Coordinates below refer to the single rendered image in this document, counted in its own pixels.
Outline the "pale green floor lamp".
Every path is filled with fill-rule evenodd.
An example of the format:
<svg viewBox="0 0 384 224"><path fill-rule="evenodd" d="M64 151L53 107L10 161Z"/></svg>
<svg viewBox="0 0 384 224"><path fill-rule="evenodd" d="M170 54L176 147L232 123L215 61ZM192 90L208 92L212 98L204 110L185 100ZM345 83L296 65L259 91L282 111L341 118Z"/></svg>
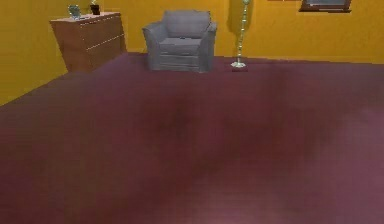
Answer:
<svg viewBox="0 0 384 224"><path fill-rule="evenodd" d="M251 0L242 0L243 10L242 10L242 16L241 16L239 38L237 43L237 57L236 57L236 60L231 64L233 71L242 71L246 68L246 64L242 61L242 48L243 48L245 26L247 22L248 5L250 4L250 2Z"/></svg>

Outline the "brown wooden chest of drawers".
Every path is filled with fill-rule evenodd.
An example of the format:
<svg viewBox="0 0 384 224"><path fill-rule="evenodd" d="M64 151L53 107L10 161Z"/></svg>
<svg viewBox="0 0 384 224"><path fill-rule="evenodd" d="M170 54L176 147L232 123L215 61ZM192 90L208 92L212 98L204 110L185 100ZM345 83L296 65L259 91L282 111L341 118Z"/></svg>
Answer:
<svg viewBox="0 0 384 224"><path fill-rule="evenodd" d="M119 12L50 21L69 72L92 72L126 52Z"/></svg>

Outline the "clear glass vase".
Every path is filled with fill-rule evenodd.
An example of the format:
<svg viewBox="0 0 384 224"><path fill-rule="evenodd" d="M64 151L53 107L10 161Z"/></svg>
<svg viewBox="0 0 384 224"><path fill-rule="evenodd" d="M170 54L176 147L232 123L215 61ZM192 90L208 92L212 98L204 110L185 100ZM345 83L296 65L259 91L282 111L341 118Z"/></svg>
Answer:
<svg viewBox="0 0 384 224"><path fill-rule="evenodd" d="M74 20L79 20L81 18L81 11L78 5L69 5L68 12Z"/></svg>

